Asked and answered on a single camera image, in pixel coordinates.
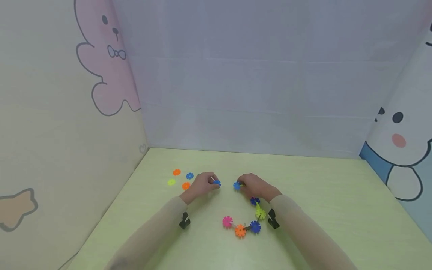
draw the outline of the hand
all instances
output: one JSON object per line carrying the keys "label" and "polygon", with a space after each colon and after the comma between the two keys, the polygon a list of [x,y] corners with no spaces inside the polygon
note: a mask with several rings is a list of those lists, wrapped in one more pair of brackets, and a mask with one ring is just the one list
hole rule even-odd
{"label": "hand", "polygon": [[189,189],[185,190],[179,197],[189,205],[199,196],[203,196],[210,191],[219,189],[218,184],[213,184],[215,180],[219,180],[214,172],[203,172],[197,175]]}
{"label": "hand", "polygon": [[237,182],[244,185],[240,191],[249,198],[263,198],[269,203],[274,197],[282,194],[277,188],[252,173],[240,176]]}

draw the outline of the bow tie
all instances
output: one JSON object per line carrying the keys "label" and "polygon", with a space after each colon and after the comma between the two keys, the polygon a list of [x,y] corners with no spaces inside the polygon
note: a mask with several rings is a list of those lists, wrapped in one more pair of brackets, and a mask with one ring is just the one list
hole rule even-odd
{"label": "bow tie", "polygon": [[126,59],[126,52],[124,50],[116,51],[111,45],[108,45],[108,54],[111,58],[120,57],[122,60]]}

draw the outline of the white bunny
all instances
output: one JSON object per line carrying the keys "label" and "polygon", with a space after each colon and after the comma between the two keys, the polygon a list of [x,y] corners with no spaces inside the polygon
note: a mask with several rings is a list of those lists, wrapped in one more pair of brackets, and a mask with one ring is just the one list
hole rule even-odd
{"label": "white bunny", "polygon": [[381,108],[367,144],[393,166],[386,185],[403,201],[413,201],[423,191],[414,166],[430,152],[432,140],[432,47],[422,43],[405,68],[402,80]]}

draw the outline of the pink bunny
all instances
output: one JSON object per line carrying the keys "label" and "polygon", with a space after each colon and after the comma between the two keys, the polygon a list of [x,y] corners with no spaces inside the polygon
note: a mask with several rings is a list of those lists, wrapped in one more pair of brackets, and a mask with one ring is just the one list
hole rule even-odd
{"label": "pink bunny", "polygon": [[76,47],[78,60],[87,71],[101,78],[92,89],[96,108],[111,116],[126,101],[132,111],[139,110],[135,82],[111,0],[75,0],[74,6],[86,40]]}

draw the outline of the sleeve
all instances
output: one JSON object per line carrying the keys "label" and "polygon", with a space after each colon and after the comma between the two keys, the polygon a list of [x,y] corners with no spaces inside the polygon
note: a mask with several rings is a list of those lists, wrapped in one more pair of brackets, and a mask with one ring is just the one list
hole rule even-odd
{"label": "sleeve", "polygon": [[280,226],[314,270],[356,270],[347,254],[289,197],[270,201]]}
{"label": "sleeve", "polygon": [[178,228],[187,205],[179,197],[167,202],[117,250],[104,270],[141,269],[158,250],[165,235]]}

